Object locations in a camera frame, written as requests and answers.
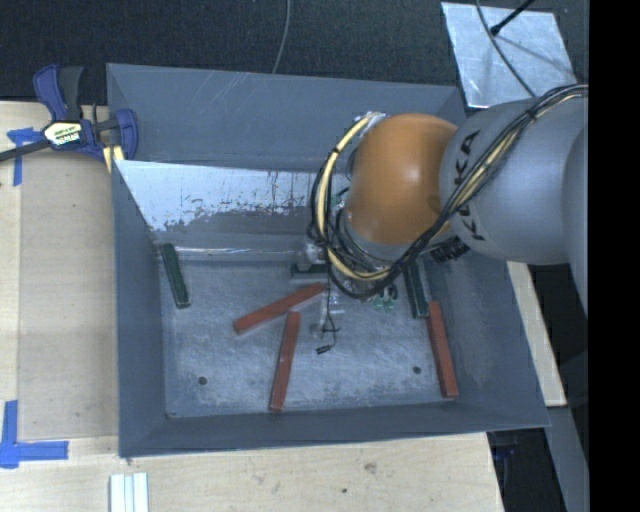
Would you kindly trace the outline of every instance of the table surface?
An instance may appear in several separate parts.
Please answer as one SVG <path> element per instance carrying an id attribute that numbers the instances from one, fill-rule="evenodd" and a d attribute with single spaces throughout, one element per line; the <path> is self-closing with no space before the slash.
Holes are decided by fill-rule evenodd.
<path id="1" fill-rule="evenodd" d="M 105 109 L 101 109 L 100 115 L 106 115 Z M 48 112 L 39 104 L 0 102 L 0 150 L 12 147 L 5 136 L 7 130 L 27 126 L 39 129 L 47 121 Z M 42 156 L 25 158 L 25 181 L 29 179 L 30 169 L 38 167 L 47 170 L 55 167 L 51 169 L 54 173 L 65 165 L 79 164 L 106 174 L 104 166 L 90 159 L 52 155 L 50 151 L 41 153 Z M 31 355 L 26 364 L 27 354 L 20 354 L 23 365 L 19 371 L 19 345 L 21 337 L 26 337 L 19 315 L 22 190 L 12 186 L 12 175 L 13 162 L 0 164 L 0 296 L 3 298 L 0 301 L 0 405 L 3 406 L 2 401 L 16 399 L 18 381 L 22 383 L 27 379 L 36 396 L 25 397 L 25 389 L 30 390 L 29 387 L 21 389 L 21 399 L 28 399 L 33 408 L 42 407 L 52 421 L 48 428 L 55 429 L 68 420 L 65 400 L 73 402 L 75 407 L 91 410 L 95 405 L 92 402 L 108 401 L 110 396 L 115 396 L 113 385 L 106 398 L 101 398 L 104 390 L 100 389 L 104 379 L 109 381 L 114 376 L 108 364 L 105 371 L 100 358 L 82 345 L 92 338 L 91 332 L 85 334 L 84 341 L 82 336 L 72 336 L 66 345 L 63 337 L 54 337 L 54 352 L 60 360 L 39 361 L 38 357 L 45 357 L 38 356 L 33 347 L 20 347 L 20 350 L 30 350 Z M 90 258 L 91 254 L 91 250 L 87 250 L 85 256 Z M 516 263 L 508 266 L 545 402 L 548 406 L 566 405 L 527 267 Z M 77 298 L 78 302 L 91 303 L 96 299 L 97 292 L 89 297 L 83 295 L 82 279 L 73 282 L 66 284 L 65 294 Z M 106 291 L 113 293 L 112 287 Z M 67 323 L 65 329 L 72 332 L 74 326 Z M 51 367 L 63 364 L 60 361 L 77 371 L 68 371 L 64 379 L 58 377 L 51 382 L 56 375 Z M 76 392 L 71 397 L 56 396 L 59 407 L 47 405 L 52 398 L 46 391 L 56 393 L 58 388 Z M 108 510 L 109 476 L 141 471 L 149 475 L 150 510 L 154 512 L 303 508 L 309 511 L 504 510 L 485 434 L 123 460 L 117 456 L 117 436 L 104 435 L 113 430 L 110 422 L 108 413 L 106 416 L 88 413 L 83 425 L 89 424 L 87 432 L 99 435 L 79 434 L 71 439 L 67 461 L 23 463 L 17 470 L 0 470 L 0 510 Z"/>

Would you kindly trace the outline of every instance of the blue clamp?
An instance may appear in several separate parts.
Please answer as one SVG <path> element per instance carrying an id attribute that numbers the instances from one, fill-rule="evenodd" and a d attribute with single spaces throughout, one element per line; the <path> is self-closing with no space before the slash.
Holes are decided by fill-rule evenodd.
<path id="1" fill-rule="evenodd" d="M 77 102 L 82 71 L 83 68 L 79 66 L 61 68 L 58 64 L 51 64 L 35 74 L 33 87 L 38 101 L 49 110 L 51 122 L 40 131 L 38 140 L 24 144 L 26 140 L 23 139 L 15 148 L 0 152 L 0 162 L 51 148 L 54 151 L 80 153 L 105 163 L 106 146 L 100 141 L 98 134 L 115 128 L 119 128 L 120 137 L 112 142 L 120 144 L 125 158 L 132 159 L 135 156 L 138 149 L 138 124 L 131 109 L 120 109 L 116 112 L 115 119 L 100 123 L 95 119 L 93 122 L 82 119 L 82 109 Z M 22 162 L 19 161 L 14 167 L 14 185 L 21 181 Z"/>
<path id="2" fill-rule="evenodd" d="M 104 162 L 105 145 L 97 140 L 96 132 L 102 128 L 119 127 L 120 145 L 127 159 L 133 158 L 138 148 L 138 125 L 136 117 L 131 109 L 120 109 L 116 112 L 116 123 L 97 123 L 92 125 L 90 121 L 82 118 L 82 110 L 78 105 L 78 84 L 83 68 L 73 66 L 62 68 L 59 64 L 50 64 L 39 70 L 33 77 L 33 88 L 36 91 L 38 101 L 42 103 L 51 114 L 52 123 L 45 127 L 43 133 L 56 123 L 69 121 L 79 123 L 79 139 L 67 143 L 57 143 L 48 136 L 52 142 L 51 148 L 56 151 L 73 151 L 81 153 L 100 162 Z"/>

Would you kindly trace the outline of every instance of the yellow cable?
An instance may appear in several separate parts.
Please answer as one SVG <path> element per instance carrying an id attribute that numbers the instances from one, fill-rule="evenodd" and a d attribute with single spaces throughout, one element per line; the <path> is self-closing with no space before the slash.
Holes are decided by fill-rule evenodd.
<path id="1" fill-rule="evenodd" d="M 321 236 L 324 236 L 324 224 L 325 224 L 324 205 L 326 204 L 326 200 L 327 200 L 327 197 L 326 197 L 327 189 L 329 186 L 329 180 L 331 178 L 331 174 L 335 167 L 336 161 L 338 160 L 338 156 L 340 156 L 340 153 L 344 150 L 347 144 L 349 144 L 351 139 L 362 128 L 364 128 L 369 123 L 371 118 L 374 117 L 375 115 L 377 114 L 367 114 L 362 119 L 354 123 L 353 126 L 351 126 L 351 128 L 344 134 L 342 139 L 340 139 L 340 142 L 338 142 L 334 150 L 331 152 L 331 154 L 329 155 L 329 158 L 327 158 L 327 162 L 325 163 L 324 168 L 322 169 L 322 176 L 320 178 L 320 184 L 318 186 L 318 196 L 317 196 L 316 204 L 314 205 L 315 211 L 316 211 L 316 219 L 318 222 L 318 230 L 320 231 Z M 363 272 L 363 273 L 354 272 L 344 264 L 344 262 L 330 247 L 327 247 L 327 254 L 329 256 L 329 260 L 331 261 L 331 263 L 340 272 L 342 272 L 346 276 L 351 277 L 353 279 L 358 279 L 360 281 L 373 281 L 373 280 L 383 279 L 389 273 L 389 269 L 380 270 L 376 272 Z"/>
<path id="2" fill-rule="evenodd" d="M 516 139 L 520 131 L 521 130 L 514 130 L 489 154 L 483 164 L 474 172 L 473 176 L 469 179 L 464 188 L 458 192 L 458 197 L 452 204 L 452 209 L 456 209 L 463 205 L 470 198 L 476 190 L 477 182 L 484 176 L 491 164 L 502 157 Z"/>

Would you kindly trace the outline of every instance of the black floor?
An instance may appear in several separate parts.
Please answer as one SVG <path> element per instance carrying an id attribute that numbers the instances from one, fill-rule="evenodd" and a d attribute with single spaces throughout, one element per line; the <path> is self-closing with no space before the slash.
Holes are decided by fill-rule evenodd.
<path id="1" fill-rule="evenodd" d="M 32 98 L 33 74 L 50 63 L 86 67 L 79 98 L 85 104 L 106 104 L 107 62 L 271 72 L 286 6 L 286 0 L 4 2 L 0 98 Z M 588 82 L 589 0 L 539 0 L 530 9 L 554 12 L 574 72 Z M 440 2 L 433 0 L 292 0 L 278 72 L 459 85 Z M 566 266 L 531 270 L 562 369 L 586 348 L 586 320 Z M 581 402 L 573 412 L 588 457 L 588 401 Z M 563 510 L 542 430 L 490 439 L 498 446 L 508 512 Z"/>

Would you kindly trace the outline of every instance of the blue tape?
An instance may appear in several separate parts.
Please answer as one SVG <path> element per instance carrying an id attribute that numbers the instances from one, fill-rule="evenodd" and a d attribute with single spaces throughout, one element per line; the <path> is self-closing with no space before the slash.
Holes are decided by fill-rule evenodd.
<path id="1" fill-rule="evenodd" d="M 18 401 L 12 400 L 4 404 L 0 468 L 15 469 L 20 465 L 20 462 L 31 460 L 66 460 L 69 458 L 69 441 L 19 443 L 17 432 Z"/>
<path id="2" fill-rule="evenodd" d="M 19 130 L 9 130 L 7 137 L 11 139 L 16 147 L 26 143 L 38 142 L 44 140 L 44 136 L 33 128 L 20 128 Z M 18 156 L 13 164 L 13 186 L 17 187 L 22 183 L 22 157 Z"/>

